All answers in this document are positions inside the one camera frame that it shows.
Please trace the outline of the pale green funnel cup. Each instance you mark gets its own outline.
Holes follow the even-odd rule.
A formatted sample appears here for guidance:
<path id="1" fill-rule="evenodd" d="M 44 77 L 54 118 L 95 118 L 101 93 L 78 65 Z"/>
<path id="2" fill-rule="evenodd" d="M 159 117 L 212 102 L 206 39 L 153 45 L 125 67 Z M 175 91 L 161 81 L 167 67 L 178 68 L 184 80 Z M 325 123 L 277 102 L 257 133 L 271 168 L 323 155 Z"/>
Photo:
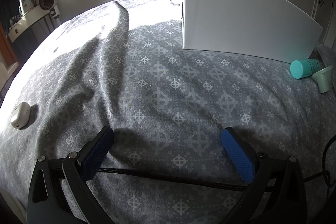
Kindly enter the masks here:
<path id="1" fill-rule="evenodd" d="M 328 92 L 333 87 L 333 70 L 334 67 L 329 65 L 312 74 L 311 78 L 317 84 L 321 94 Z"/>

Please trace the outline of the small white earbud case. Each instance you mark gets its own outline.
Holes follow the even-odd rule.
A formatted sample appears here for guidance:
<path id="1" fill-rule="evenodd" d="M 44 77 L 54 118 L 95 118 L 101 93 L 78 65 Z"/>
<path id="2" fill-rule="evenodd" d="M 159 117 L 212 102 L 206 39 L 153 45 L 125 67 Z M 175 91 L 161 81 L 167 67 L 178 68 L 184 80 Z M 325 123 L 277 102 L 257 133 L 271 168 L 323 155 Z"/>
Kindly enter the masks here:
<path id="1" fill-rule="evenodd" d="M 10 123 L 15 129 L 23 128 L 30 119 L 31 107 L 27 102 L 22 102 L 16 106 L 11 114 Z"/>

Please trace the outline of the teal cylindrical bottle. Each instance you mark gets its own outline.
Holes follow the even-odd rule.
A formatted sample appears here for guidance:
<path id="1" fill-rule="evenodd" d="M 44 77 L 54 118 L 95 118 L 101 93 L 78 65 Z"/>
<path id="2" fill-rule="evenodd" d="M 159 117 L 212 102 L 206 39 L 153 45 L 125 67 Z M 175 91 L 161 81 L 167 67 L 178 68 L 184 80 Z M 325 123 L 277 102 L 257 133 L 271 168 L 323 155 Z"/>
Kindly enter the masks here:
<path id="1" fill-rule="evenodd" d="M 290 74 L 295 79 L 310 77 L 320 69 L 322 65 L 317 59 L 294 60 L 290 64 Z"/>

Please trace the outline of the grey patterned bed cover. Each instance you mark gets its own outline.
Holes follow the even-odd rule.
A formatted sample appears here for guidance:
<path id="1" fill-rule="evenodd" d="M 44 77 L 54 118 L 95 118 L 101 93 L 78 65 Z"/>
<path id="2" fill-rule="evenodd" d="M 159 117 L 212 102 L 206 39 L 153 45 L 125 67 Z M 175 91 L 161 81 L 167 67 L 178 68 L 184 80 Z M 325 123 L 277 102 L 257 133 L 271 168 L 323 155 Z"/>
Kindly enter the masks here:
<path id="1" fill-rule="evenodd" d="M 121 0 L 59 26 L 22 66 L 1 105 L 1 223 L 26 223 L 34 165 L 78 151 L 105 126 L 103 164 L 230 184 L 232 127 L 256 151 L 295 156 L 305 177 L 335 175 L 335 90 L 321 94 L 280 61 L 182 48 L 180 6 Z M 27 102 L 23 128 L 10 123 Z"/>

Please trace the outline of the white cardboard box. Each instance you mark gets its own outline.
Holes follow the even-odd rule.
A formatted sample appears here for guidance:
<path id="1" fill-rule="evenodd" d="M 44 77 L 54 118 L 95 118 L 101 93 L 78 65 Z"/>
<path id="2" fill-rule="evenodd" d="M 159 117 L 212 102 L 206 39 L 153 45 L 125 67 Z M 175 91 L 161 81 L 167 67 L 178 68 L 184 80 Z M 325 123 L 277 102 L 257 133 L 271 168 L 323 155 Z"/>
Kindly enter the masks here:
<path id="1" fill-rule="evenodd" d="M 287 0 L 182 0 L 182 48 L 291 63 L 307 59 L 323 28 Z"/>

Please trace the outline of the white baby monitor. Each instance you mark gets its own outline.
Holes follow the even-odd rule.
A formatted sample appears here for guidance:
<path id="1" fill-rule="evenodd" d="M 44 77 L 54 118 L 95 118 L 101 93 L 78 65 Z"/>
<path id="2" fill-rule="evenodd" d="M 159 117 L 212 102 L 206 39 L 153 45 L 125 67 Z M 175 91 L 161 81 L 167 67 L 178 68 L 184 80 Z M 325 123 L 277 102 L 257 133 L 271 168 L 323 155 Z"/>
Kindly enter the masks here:
<path id="1" fill-rule="evenodd" d="M 19 0 L 19 4 L 22 15 L 25 15 L 34 8 L 33 0 Z"/>

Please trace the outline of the white wall shelf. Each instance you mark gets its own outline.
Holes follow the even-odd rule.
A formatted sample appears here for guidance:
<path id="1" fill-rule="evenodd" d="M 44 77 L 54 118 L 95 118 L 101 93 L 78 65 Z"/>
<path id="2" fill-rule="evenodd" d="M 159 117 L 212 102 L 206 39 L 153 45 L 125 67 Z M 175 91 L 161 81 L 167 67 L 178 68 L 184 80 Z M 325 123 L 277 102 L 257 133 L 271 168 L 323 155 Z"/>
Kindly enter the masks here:
<path id="1" fill-rule="evenodd" d="M 43 19 L 45 25 L 49 31 L 49 34 L 52 32 L 50 26 L 55 29 L 54 23 L 57 25 L 60 24 L 59 20 L 59 9 L 58 6 L 53 7 L 49 10 L 43 10 L 39 5 L 32 8 L 30 11 L 26 12 L 17 23 L 15 23 L 12 28 L 9 30 L 8 38 L 11 43 L 13 43 L 17 38 L 21 36 L 26 30 L 33 26 L 36 22 Z"/>

